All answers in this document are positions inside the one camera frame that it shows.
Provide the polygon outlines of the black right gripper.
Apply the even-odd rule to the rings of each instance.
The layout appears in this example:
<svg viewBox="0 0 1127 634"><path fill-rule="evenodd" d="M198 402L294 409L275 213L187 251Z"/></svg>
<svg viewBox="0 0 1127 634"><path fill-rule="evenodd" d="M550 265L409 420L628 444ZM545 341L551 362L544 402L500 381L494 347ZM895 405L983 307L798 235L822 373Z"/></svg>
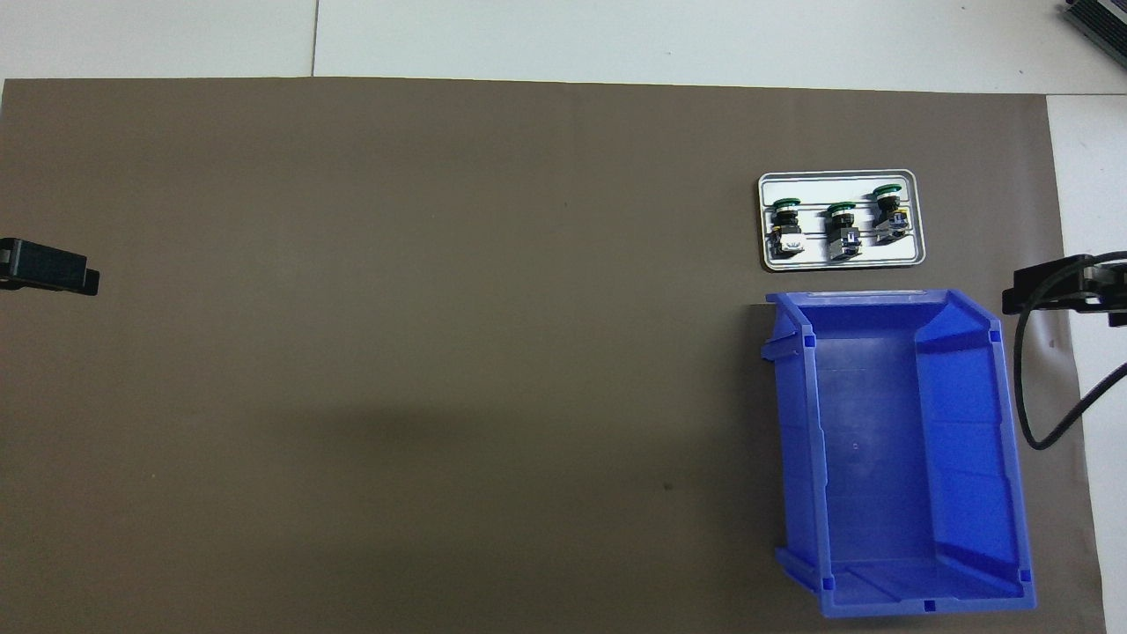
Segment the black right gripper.
<svg viewBox="0 0 1127 634"><path fill-rule="evenodd" d="M1002 292L1002 312L1019 314L1035 296L1033 310L1075 310L1095 302L1095 282L1088 275L1091 255L1071 255L1012 273L1012 285ZM1108 325L1126 325L1126 264L1099 264L1100 313Z"/></svg>

